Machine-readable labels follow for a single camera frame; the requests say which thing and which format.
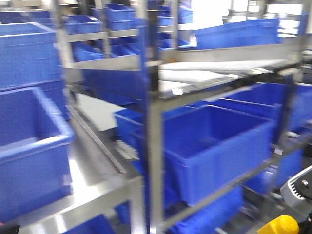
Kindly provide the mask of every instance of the stacked blue bin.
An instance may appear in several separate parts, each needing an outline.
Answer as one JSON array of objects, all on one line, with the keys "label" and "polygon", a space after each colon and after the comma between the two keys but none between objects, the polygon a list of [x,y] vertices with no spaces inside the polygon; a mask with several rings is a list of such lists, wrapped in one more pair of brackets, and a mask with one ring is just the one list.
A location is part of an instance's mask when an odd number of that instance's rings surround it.
[{"label": "stacked blue bin", "polygon": [[36,23],[0,25],[0,92],[39,86],[68,118],[56,35]]},{"label": "stacked blue bin", "polygon": [[[280,122],[281,108],[285,98],[285,92],[286,89],[283,84],[258,83],[251,86],[249,90],[238,91],[232,95],[220,98],[215,102],[199,102],[191,106],[195,107],[203,104],[211,104],[272,119],[275,128],[271,139],[274,139],[277,124]],[[297,85],[296,98],[289,119],[289,131],[296,131],[301,124],[312,118],[312,106],[309,107],[309,100],[311,98],[312,86],[303,84]],[[274,186],[279,188],[290,176],[301,171],[301,168],[302,151],[297,150],[281,160]],[[273,172],[274,169],[269,168],[267,171],[257,175],[255,178],[247,182],[247,185],[255,191],[263,194],[268,189],[269,182],[271,178],[273,178]]]},{"label": "stacked blue bin", "polygon": [[31,22],[25,11],[0,11],[0,24]]},{"label": "stacked blue bin", "polygon": [[106,5],[107,27],[111,30],[127,30],[135,26],[135,11],[133,8],[110,3]]},{"label": "stacked blue bin", "polygon": [[73,52],[75,62],[91,61],[104,59],[104,54],[97,51],[92,46],[85,44],[84,42],[74,42]]},{"label": "stacked blue bin", "polygon": [[197,49],[280,43],[279,19],[249,19],[195,31]]},{"label": "stacked blue bin", "polygon": [[74,133],[37,87],[0,92],[0,103],[0,219],[7,222],[71,193]]},{"label": "stacked blue bin", "polygon": [[102,22],[87,15],[69,16],[65,20],[68,34],[83,34],[101,32]]},{"label": "stacked blue bin", "polygon": [[40,23],[48,28],[55,29],[55,23],[50,11],[29,11],[32,22]]}]

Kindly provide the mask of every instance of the metal shelf frame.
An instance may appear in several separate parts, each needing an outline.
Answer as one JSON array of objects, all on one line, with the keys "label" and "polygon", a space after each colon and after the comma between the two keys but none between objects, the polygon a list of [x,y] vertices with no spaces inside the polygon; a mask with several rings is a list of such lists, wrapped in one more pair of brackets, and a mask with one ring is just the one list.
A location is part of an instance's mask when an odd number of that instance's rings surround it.
[{"label": "metal shelf frame", "polygon": [[[56,12],[58,10],[58,1],[55,1]],[[153,23],[152,28],[157,27],[157,14],[147,14],[146,5],[143,0],[139,4],[138,14],[142,19],[147,19],[149,16],[149,22]],[[311,7],[311,3],[306,1],[304,7],[307,9]],[[294,81],[300,81],[300,70],[299,64],[301,61],[300,51],[301,42],[305,40],[304,37],[297,37],[291,39],[290,43],[283,45],[267,45],[267,46],[253,46],[244,48],[227,48],[227,49],[217,49],[217,50],[202,50],[202,51],[178,51],[177,48],[177,1],[172,1],[172,12],[175,15],[175,25],[160,28],[160,31],[173,30],[173,38],[175,39],[175,50],[165,51],[158,54],[158,47],[152,44],[152,55],[150,58],[146,58],[145,52],[142,51],[141,56],[129,56],[121,58],[109,58],[98,61],[88,61],[82,63],[73,63],[71,59],[70,52],[63,50],[65,55],[65,68],[69,72],[78,72],[81,69],[108,69],[108,70],[142,70],[142,79],[147,78],[147,87],[145,90],[145,103],[142,106],[142,113],[144,116],[144,126],[145,126],[145,146],[146,153],[148,155],[148,167],[150,175],[150,230],[151,234],[162,234],[166,229],[177,223],[178,221],[186,218],[187,216],[198,211],[200,208],[208,205],[212,201],[216,200],[222,194],[225,194],[233,186],[241,183],[245,179],[255,175],[262,169],[266,168],[271,164],[277,163],[283,155],[289,153],[299,147],[304,143],[308,142],[312,138],[311,127],[306,126],[305,132],[298,139],[288,139],[286,135],[285,127],[281,129],[280,138],[277,144],[273,147],[273,157],[251,172],[247,172],[241,175],[239,178],[231,181],[229,184],[223,186],[220,190],[208,196],[202,200],[199,204],[194,207],[188,207],[176,215],[170,217],[169,219],[164,218],[164,210],[162,208],[163,204],[163,172],[164,172],[164,162],[163,162],[163,150],[162,150],[162,112],[166,110],[173,109],[175,107],[192,103],[203,98],[214,97],[216,95],[228,92],[230,90],[235,90],[239,87],[243,87],[249,84],[256,83],[258,81],[264,81],[269,77],[269,82],[275,80],[276,78],[287,80],[286,77],[289,75],[294,75],[291,79],[290,87],[294,84]],[[58,22],[60,25],[61,16],[56,14],[58,17]],[[157,33],[157,30],[152,30],[149,33]],[[85,39],[85,35],[72,36],[68,40],[66,38],[65,32],[62,27],[59,27],[59,43],[65,43],[65,48],[70,48],[69,41],[76,39]],[[92,35],[93,38],[97,39],[101,36],[107,37],[108,32],[104,31],[103,35]],[[140,35],[143,38],[147,37],[147,32],[145,35]],[[163,61],[231,61],[231,60],[257,60],[257,59],[286,59],[285,62],[277,64],[275,66],[266,68],[253,68],[249,71],[244,71],[242,74],[232,76],[225,75],[224,79],[220,83],[214,83],[207,85],[205,84],[202,88],[197,88],[194,90],[182,90],[181,95],[169,95],[159,92],[159,65]],[[289,95],[289,103],[291,103],[293,98],[292,93]]]}]

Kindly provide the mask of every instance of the metal shelf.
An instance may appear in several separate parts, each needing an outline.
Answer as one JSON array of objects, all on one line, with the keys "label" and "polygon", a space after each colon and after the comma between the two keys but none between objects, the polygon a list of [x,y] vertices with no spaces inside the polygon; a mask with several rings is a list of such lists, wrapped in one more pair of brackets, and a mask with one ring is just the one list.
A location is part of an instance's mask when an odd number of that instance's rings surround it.
[{"label": "metal shelf", "polygon": [[[147,19],[145,4],[142,4],[142,8],[139,5],[139,12],[141,18]],[[191,24],[179,25],[177,24],[177,9],[178,4],[176,1],[172,3],[172,14],[174,16],[174,26],[164,26],[160,27],[158,31],[160,32],[172,32],[172,38],[177,39],[178,30],[191,29]],[[150,22],[154,23],[155,31],[157,25],[157,15]],[[128,33],[134,34],[134,31],[129,32],[109,32],[109,36],[126,36]],[[142,79],[148,78],[150,75],[151,85],[146,86],[145,97],[146,103],[143,107],[143,116],[146,122],[146,132],[147,137],[145,143],[148,152],[148,163],[149,163],[149,178],[150,178],[150,233],[160,234],[163,233],[167,228],[174,225],[176,222],[186,218],[187,216],[193,214],[195,211],[199,210],[201,207],[209,204],[210,202],[217,199],[220,195],[226,193],[234,185],[241,183],[247,177],[254,175],[268,165],[278,162],[283,153],[290,152],[301,144],[305,143],[308,139],[311,139],[312,134],[310,128],[307,128],[307,134],[303,134],[303,138],[298,138],[298,141],[292,140],[290,148],[281,148],[278,151],[280,155],[274,154],[275,157],[272,160],[264,162],[263,165],[256,168],[252,172],[241,175],[236,180],[225,185],[221,190],[215,192],[212,196],[207,197],[202,202],[200,202],[195,207],[188,207],[185,210],[177,213],[176,215],[165,220],[163,215],[163,150],[162,150],[162,115],[161,113],[165,110],[170,110],[172,108],[188,104],[203,98],[212,97],[219,95],[221,93],[237,89],[255,82],[268,79],[269,82],[273,79],[272,75],[276,75],[280,72],[281,75],[285,73],[293,73],[293,70],[288,71],[290,68],[298,67],[298,62],[300,61],[300,55],[298,51],[300,50],[300,39],[290,40],[290,43],[282,45],[267,45],[267,46],[253,46],[244,48],[225,48],[217,50],[202,50],[202,51],[177,51],[170,50],[166,52],[161,52],[161,58],[157,55],[157,46],[154,45],[153,54],[150,56],[152,61],[147,58],[141,58],[139,56],[129,56],[114,59],[103,59],[99,61],[88,61],[83,63],[71,63],[69,66],[65,66],[70,69],[115,69],[115,70],[128,70],[128,69],[142,69]],[[231,75],[225,75],[222,79],[215,81],[213,83],[206,82],[198,87],[188,86],[181,89],[177,93],[159,92],[159,77],[158,77],[158,66],[159,61],[195,61],[195,62],[211,62],[211,61],[231,61],[231,60],[256,60],[256,59],[280,59],[286,58],[279,64],[274,64],[272,66],[252,68],[250,70],[234,72]]]},{"label": "metal shelf", "polygon": [[113,148],[101,132],[69,106],[69,121],[76,133],[69,164],[73,193],[59,201],[20,216],[21,234],[63,233],[109,208],[129,200],[134,215],[132,233],[145,233],[142,177]]}]

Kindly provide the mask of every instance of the stainless steel surface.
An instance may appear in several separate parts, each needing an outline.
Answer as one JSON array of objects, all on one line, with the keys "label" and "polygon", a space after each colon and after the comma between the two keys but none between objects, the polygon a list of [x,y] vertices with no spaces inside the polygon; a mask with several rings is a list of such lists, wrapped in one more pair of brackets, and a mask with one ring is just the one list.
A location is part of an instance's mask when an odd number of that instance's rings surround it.
[{"label": "stainless steel surface", "polygon": [[137,29],[129,29],[129,30],[118,30],[118,31],[110,31],[110,38],[120,38],[120,37],[130,37],[137,36]]},{"label": "stainless steel surface", "polygon": [[178,20],[179,20],[179,1],[171,1],[171,16],[173,17],[173,32],[171,33],[172,47],[178,49]]},{"label": "stainless steel surface", "polygon": [[213,50],[179,51],[179,62],[221,62],[260,59],[298,59],[299,38],[287,39],[284,44],[243,46]]},{"label": "stainless steel surface", "polygon": [[[106,21],[106,15],[104,14],[105,12],[105,8],[106,8],[106,4],[110,3],[110,0],[101,0],[101,12],[100,12],[100,19],[102,21],[102,31],[107,33],[108,29],[107,29],[107,21]],[[103,48],[104,48],[104,54],[105,54],[105,58],[108,59],[111,57],[111,41],[109,40],[108,37],[104,38],[103,40]]]},{"label": "stainless steel surface", "polygon": [[[193,24],[192,23],[184,23],[184,24],[179,24],[178,25],[178,30],[192,30],[193,29]],[[159,32],[173,32],[174,31],[174,26],[169,25],[169,26],[160,26],[158,27]]]},{"label": "stainless steel surface", "polygon": [[[114,154],[115,160],[109,159],[84,129],[86,123],[76,117],[70,121],[76,133],[69,151],[73,193],[17,218],[15,222],[21,225],[19,233],[64,233],[127,200],[136,214],[131,233],[146,233],[142,177],[119,154]],[[126,173],[120,173],[119,167]]]},{"label": "stainless steel surface", "polygon": [[64,65],[65,68],[74,69],[96,69],[96,70],[137,70],[138,55],[117,58],[106,58],[94,61],[75,62]]},{"label": "stainless steel surface", "polygon": [[162,233],[163,227],[163,150],[162,150],[162,107],[157,99],[147,113],[147,142],[150,176],[150,233]]},{"label": "stainless steel surface", "polygon": [[85,33],[85,34],[71,34],[66,36],[68,42],[87,41],[87,40],[102,40],[108,37],[108,33]]}]

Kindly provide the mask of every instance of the metal rod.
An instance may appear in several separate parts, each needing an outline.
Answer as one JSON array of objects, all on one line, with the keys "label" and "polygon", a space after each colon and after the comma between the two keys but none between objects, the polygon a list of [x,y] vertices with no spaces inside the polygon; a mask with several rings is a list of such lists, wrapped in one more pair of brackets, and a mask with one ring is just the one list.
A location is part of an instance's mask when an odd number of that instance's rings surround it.
[{"label": "metal rod", "polygon": [[249,17],[249,10],[250,10],[250,0],[248,0],[248,2],[247,2],[247,11],[246,11],[246,14],[245,14],[245,16],[246,16],[246,20],[248,20],[248,17]]},{"label": "metal rod", "polygon": [[177,50],[178,49],[178,22],[179,22],[179,1],[174,0],[171,1],[171,16],[172,16],[172,24],[173,24],[173,32],[171,34],[172,38],[172,47]]},{"label": "metal rod", "polygon": [[[100,19],[103,23],[102,26],[102,31],[104,33],[107,33],[107,25],[106,25],[106,16],[105,16],[105,9],[106,9],[106,4],[108,4],[110,1],[109,0],[102,0],[102,8],[100,11]],[[106,37],[103,40],[103,48],[104,48],[104,54],[105,54],[105,58],[110,58],[111,57],[111,45],[110,45],[110,40],[108,37]]]},{"label": "metal rod", "polygon": [[157,98],[151,101],[147,118],[147,142],[150,176],[150,234],[162,233],[163,221],[163,149],[162,111]]},{"label": "metal rod", "polygon": [[80,0],[80,9],[81,9],[81,13],[83,15],[87,15],[88,14],[87,0]]},{"label": "metal rod", "polygon": [[135,179],[129,184],[130,193],[130,214],[131,214],[131,234],[146,234],[145,202],[143,197],[144,183],[143,177]]}]

